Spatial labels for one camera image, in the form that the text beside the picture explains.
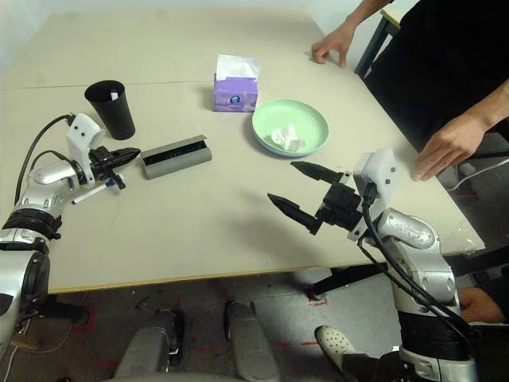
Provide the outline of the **bystander left hand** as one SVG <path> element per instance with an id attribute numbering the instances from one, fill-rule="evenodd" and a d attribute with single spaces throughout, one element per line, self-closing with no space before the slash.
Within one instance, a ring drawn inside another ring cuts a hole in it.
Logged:
<path id="1" fill-rule="evenodd" d="M 449 166 L 462 162 L 479 147 L 489 126 L 473 115 L 449 121 L 426 143 L 415 160 L 414 181 L 428 181 Z"/>

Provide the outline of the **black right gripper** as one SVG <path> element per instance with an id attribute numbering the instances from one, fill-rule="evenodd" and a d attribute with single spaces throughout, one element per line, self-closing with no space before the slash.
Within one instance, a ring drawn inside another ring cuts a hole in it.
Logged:
<path id="1" fill-rule="evenodd" d="M 345 228 L 349 232 L 352 231 L 361 221 L 362 213 L 358 210 L 361 197 L 356 194 L 353 188 L 346 185 L 350 173 L 335 172 L 318 164 L 304 161 L 292 161 L 290 165 L 307 177 L 331 184 L 317 210 L 317 217 L 302 211 L 299 205 L 284 197 L 268 193 L 267 196 L 271 202 L 284 215 L 306 227 L 312 235 L 317 234 L 322 221 L 329 225 Z"/>

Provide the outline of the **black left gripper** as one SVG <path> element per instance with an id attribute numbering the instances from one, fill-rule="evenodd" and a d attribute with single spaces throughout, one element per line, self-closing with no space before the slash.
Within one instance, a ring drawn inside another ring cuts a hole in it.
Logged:
<path id="1" fill-rule="evenodd" d="M 132 162 L 139 154 L 138 148 L 126 147 L 109 151 L 105 146 L 90 150 L 88 156 L 95 180 L 107 180 L 115 176 L 114 168 Z"/>

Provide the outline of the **bystander right hand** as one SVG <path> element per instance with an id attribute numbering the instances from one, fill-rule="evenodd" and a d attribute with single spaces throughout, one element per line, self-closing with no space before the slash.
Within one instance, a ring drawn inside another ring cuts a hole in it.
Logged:
<path id="1" fill-rule="evenodd" d="M 325 36 L 322 40 L 312 44 L 312 58 L 318 64 L 324 64 L 329 53 L 338 53 L 338 65 L 345 68 L 348 50 L 352 43 L 356 28 L 355 26 L 343 24 Z"/>

